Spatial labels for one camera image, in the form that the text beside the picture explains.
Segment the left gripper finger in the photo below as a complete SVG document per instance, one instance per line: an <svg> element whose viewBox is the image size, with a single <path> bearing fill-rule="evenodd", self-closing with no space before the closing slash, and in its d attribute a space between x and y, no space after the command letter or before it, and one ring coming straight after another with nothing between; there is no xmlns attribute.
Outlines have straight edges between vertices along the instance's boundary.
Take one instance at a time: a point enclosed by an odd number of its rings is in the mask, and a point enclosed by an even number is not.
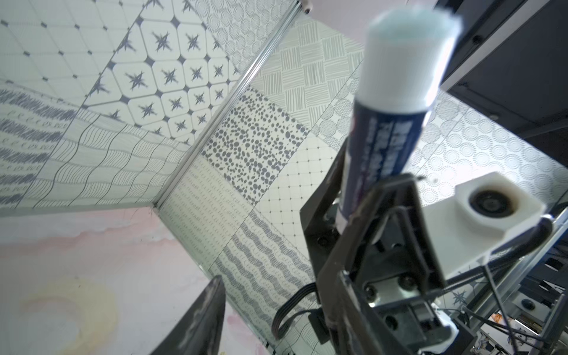
<svg viewBox="0 0 568 355"><path fill-rule="evenodd" d="M218 354L225 310L226 288L215 276L152 355Z"/></svg>

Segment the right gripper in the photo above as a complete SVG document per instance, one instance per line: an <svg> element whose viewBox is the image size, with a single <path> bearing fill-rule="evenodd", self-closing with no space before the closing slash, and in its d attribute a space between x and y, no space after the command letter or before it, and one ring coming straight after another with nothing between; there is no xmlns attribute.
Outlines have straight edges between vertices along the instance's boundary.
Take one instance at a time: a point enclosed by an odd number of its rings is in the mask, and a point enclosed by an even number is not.
<svg viewBox="0 0 568 355"><path fill-rule="evenodd" d="M300 209L304 235L335 227L348 141ZM466 317L436 307L444 276L412 174L376 183L341 236L320 236L319 308L310 324L337 354L468 354L477 336Z"/></svg>

